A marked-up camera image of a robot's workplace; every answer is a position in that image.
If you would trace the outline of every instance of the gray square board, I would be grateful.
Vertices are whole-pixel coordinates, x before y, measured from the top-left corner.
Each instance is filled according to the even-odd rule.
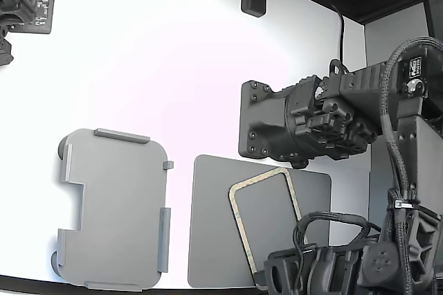
[[[228,200],[230,187],[276,168],[201,155],[195,160],[188,282],[194,288],[255,287]],[[302,215],[329,211],[328,175],[288,169]],[[236,194],[257,269],[267,256],[293,247],[296,223],[286,181],[276,175]],[[329,222],[312,223],[309,242],[329,244]]]

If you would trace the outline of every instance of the black cable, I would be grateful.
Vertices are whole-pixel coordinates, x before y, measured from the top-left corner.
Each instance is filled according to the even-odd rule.
[[[301,283],[302,269],[304,264],[303,249],[306,247],[304,244],[305,234],[307,227],[316,220],[328,220],[333,222],[340,222],[344,224],[353,224],[361,227],[360,233],[351,241],[350,244],[355,243],[363,238],[367,238],[371,229],[381,231],[381,228],[372,222],[367,221],[364,217],[354,214],[332,213],[332,212],[314,212],[309,213],[298,220],[296,226],[293,229],[292,240],[293,244],[298,252],[298,270],[296,278],[294,279],[293,289],[298,288]]]
[[[338,16],[340,17],[341,27],[340,27],[340,62],[343,63],[343,39],[345,37],[345,18],[343,18],[343,15],[341,14],[340,10],[334,5],[330,4],[330,6],[334,9],[335,12],[337,12]]]
[[[392,170],[395,179],[398,182],[398,188],[390,189],[388,192],[389,204],[394,204],[395,200],[400,200],[402,202],[407,201],[409,197],[410,184],[408,182],[408,175],[406,172],[406,167],[404,160],[401,156],[400,150],[398,148],[394,132],[392,130],[392,123],[389,116],[389,84],[390,84],[390,74],[394,65],[399,61],[401,56],[411,47],[427,45],[432,46],[439,51],[443,51],[443,43],[432,37],[417,37],[412,40],[408,40],[401,44],[394,53],[390,56],[384,75],[381,82],[381,96],[380,96],[380,118],[381,118],[381,129],[383,135],[386,139],[386,144],[388,145],[388,151],[392,161]],[[408,243],[406,243],[406,211],[404,209],[398,209],[393,212],[393,217],[390,216],[388,212],[387,228],[385,235],[389,232],[392,233],[392,229],[395,229],[397,248],[399,251],[399,258],[401,263],[401,269],[404,276],[404,293],[405,295],[411,295],[413,291],[412,274],[410,270],[409,263],[409,252]]]
[[[404,160],[400,155],[400,151],[397,146],[397,142],[395,140],[395,135],[392,130],[392,123],[390,121],[389,110],[388,110],[389,82],[390,82],[390,74],[392,72],[392,69],[394,68],[394,65],[398,62],[399,58],[409,48],[417,45],[429,45],[435,47],[440,51],[443,51],[443,43],[441,43],[437,39],[434,39],[433,37],[417,37],[415,39],[404,42],[390,56],[386,64],[386,68],[381,83],[381,97],[380,97],[381,128],[383,131],[383,135],[385,136],[386,143],[388,144],[388,149],[394,159],[395,167],[397,167],[397,170],[399,172],[399,182],[400,182],[399,184],[404,199],[408,199],[409,182],[408,182],[408,175],[406,174],[406,167],[404,165]]]
[[[437,284],[437,276],[434,275],[432,276],[432,295],[437,295],[438,294],[438,284]]]

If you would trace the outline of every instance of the gray plastic tray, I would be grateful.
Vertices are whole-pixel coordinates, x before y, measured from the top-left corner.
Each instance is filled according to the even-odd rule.
[[[63,139],[62,182],[81,185],[80,230],[60,229],[51,258],[66,282],[141,291],[168,271],[168,161],[148,137],[80,129]]]
[[[231,186],[277,167],[201,155],[195,160],[188,282],[194,288],[255,287],[228,200]],[[329,211],[328,175],[287,169],[301,215]],[[283,175],[238,190],[236,200],[257,269],[267,256],[293,247],[296,224]],[[329,222],[309,226],[307,239],[329,243]]]

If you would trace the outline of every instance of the white table surface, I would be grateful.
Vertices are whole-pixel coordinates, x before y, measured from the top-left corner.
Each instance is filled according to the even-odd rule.
[[[170,272],[157,287],[189,288],[195,157],[241,159],[243,82],[276,91],[327,75],[338,53],[334,12],[308,0],[268,0],[256,19],[239,2],[56,0],[51,35],[9,34],[15,61],[0,69],[0,274],[61,281],[49,258],[57,230],[78,227],[80,193],[59,182],[57,146],[76,129],[101,127],[150,136],[175,161],[166,202]],[[364,47],[363,27],[347,20],[349,69],[365,66]],[[333,211],[367,215],[368,153],[339,164],[319,158],[310,169],[331,175]],[[331,244],[354,234],[334,224]]]

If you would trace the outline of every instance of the white wall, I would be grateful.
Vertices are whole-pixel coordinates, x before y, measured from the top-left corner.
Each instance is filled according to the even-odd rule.
[[[200,154],[240,159],[241,84],[279,90],[327,75],[338,55],[335,12],[308,0],[268,0],[257,19],[239,7],[240,0],[56,0],[51,35],[8,36],[15,61],[0,71],[0,274],[59,280],[49,258],[57,229],[78,224],[78,203],[59,184],[57,146],[76,129],[103,127],[150,136],[175,161],[170,272],[157,287],[189,287],[192,165]],[[348,20],[345,63],[365,66],[363,27]],[[331,173],[333,210],[367,215],[369,167],[366,154],[311,168]],[[342,230],[333,225],[332,244],[355,233]]]
[[[423,3],[367,24],[365,38],[368,65],[387,61],[400,44],[423,36],[428,36]]]

